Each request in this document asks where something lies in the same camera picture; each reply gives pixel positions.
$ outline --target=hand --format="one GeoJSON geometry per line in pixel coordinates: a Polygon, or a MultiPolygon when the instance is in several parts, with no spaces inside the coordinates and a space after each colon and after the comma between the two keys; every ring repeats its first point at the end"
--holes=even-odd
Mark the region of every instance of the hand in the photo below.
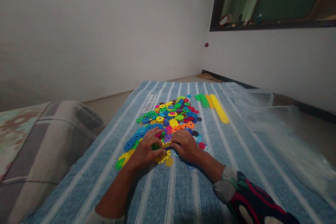
{"type": "Polygon", "coordinates": [[[156,143],[162,147],[161,140],[156,137],[157,134],[162,132],[163,130],[159,128],[154,128],[148,131],[135,149],[129,161],[126,163],[125,167],[138,171],[149,165],[149,163],[154,161],[155,158],[165,155],[167,152],[165,149],[152,150],[152,145],[156,143]]]}
{"type": "Polygon", "coordinates": [[[197,145],[193,136],[186,130],[178,130],[171,138],[174,150],[178,152],[180,157],[186,161],[196,164],[202,155],[202,150],[197,145]]]}

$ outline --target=window frame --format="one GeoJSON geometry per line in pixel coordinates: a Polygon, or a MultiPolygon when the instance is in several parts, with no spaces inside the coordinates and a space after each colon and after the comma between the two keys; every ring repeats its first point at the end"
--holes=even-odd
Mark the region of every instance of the window frame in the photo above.
{"type": "Polygon", "coordinates": [[[214,0],[211,23],[210,23],[210,32],[219,32],[219,31],[230,31],[230,30],[265,30],[265,29],[288,29],[288,28],[314,28],[314,27],[334,27],[336,26],[336,20],[324,20],[324,21],[310,21],[309,15],[306,18],[297,19],[297,20],[282,20],[278,23],[278,20],[265,20],[262,21],[259,25],[247,25],[247,26],[234,26],[234,27],[225,27],[220,26],[219,22],[222,18],[222,12],[224,7],[225,0],[214,0]]]}

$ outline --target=sleeve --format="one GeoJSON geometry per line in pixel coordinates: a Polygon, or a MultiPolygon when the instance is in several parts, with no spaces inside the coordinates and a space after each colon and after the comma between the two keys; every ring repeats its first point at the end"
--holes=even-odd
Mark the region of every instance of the sleeve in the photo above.
{"type": "Polygon", "coordinates": [[[299,223],[291,213],[276,205],[267,192],[230,167],[224,169],[213,190],[239,223],[299,223]]]}
{"type": "Polygon", "coordinates": [[[93,209],[91,213],[87,216],[85,224],[121,224],[125,222],[125,215],[119,219],[108,219],[97,214],[96,210],[93,209]]]}

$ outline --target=window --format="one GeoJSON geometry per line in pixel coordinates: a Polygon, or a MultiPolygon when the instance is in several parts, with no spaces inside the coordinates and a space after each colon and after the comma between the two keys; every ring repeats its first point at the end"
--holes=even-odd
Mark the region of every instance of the window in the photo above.
{"type": "Polygon", "coordinates": [[[336,25],[336,0],[215,0],[210,31],[336,25]]]}

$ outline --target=yellow toy stick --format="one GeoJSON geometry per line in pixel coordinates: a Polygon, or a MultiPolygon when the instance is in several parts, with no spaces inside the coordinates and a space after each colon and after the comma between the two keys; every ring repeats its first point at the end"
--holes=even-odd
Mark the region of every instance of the yellow toy stick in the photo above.
{"type": "Polygon", "coordinates": [[[224,124],[228,124],[229,123],[229,119],[226,116],[222,106],[220,105],[219,101],[217,100],[216,96],[213,94],[210,95],[210,98],[215,106],[215,109],[217,111],[217,114],[220,118],[220,120],[224,123],[224,124]]]}
{"type": "Polygon", "coordinates": [[[171,146],[171,144],[172,144],[171,142],[165,143],[165,144],[162,145],[162,148],[163,149],[168,148],[168,147],[171,146]]]}
{"type": "Polygon", "coordinates": [[[209,102],[209,107],[212,109],[215,107],[214,103],[212,102],[211,98],[210,98],[210,95],[206,94],[205,95],[206,99],[208,100],[209,102]]]}

